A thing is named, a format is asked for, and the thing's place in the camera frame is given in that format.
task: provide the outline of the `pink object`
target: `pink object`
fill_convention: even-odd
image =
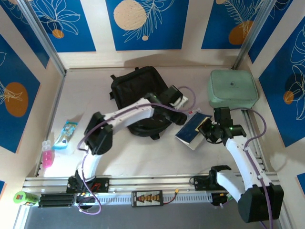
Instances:
[[[48,168],[53,164],[50,140],[42,142],[42,167]]]

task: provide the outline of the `green can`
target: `green can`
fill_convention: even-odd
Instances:
[[[37,195],[28,192],[20,191],[14,196],[14,203],[19,205],[33,206],[34,204],[37,204],[38,201],[39,197]]]

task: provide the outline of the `table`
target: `table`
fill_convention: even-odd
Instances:
[[[188,86],[196,93],[197,104],[204,114],[212,115],[213,108],[208,103],[207,82],[213,67],[157,67],[168,86]],[[117,106],[110,100],[109,92],[112,79],[110,75],[125,75],[132,68],[107,68],[70,70],[65,78],[59,105],[51,129],[50,140],[54,142],[67,120],[79,122],[68,150],[71,153],[55,153],[53,165],[39,172],[41,177],[69,177],[74,175],[83,156],[76,150],[76,145],[93,113],[114,112]],[[182,89],[192,104],[192,93]],[[241,111],[232,111],[234,124],[241,124],[245,131],[245,120]],[[238,168],[231,154],[222,145],[212,145],[203,141],[192,151],[174,137],[180,126],[172,124],[153,141],[149,137],[132,135],[128,129],[118,132],[113,137],[113,146],[101,159],[97,175],[135,176],[135,175],[175,175],[208,172],[211,166],[228,165],[234,172]]]

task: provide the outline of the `black bag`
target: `black bag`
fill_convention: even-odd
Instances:
[[[110,99],[115,99],[119,109],[127,107],[147,93],[156,93],[160,95],[168,89],[160,74],[154,67],[148,66],[135,68],[135,71],[124,76],[111,76]],[[171,124],[163,116],[154,114],[151,118],[140,120],[130,126],[129,131],[141,137],[150,136],[153,140],[159,139],[159,133],[165,130]]]

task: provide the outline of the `green box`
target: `green box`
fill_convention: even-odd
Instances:
[[[251,73],[213,70],[208,83],[208,98],[214,108],[251,108],[258,100],[258,93]]]

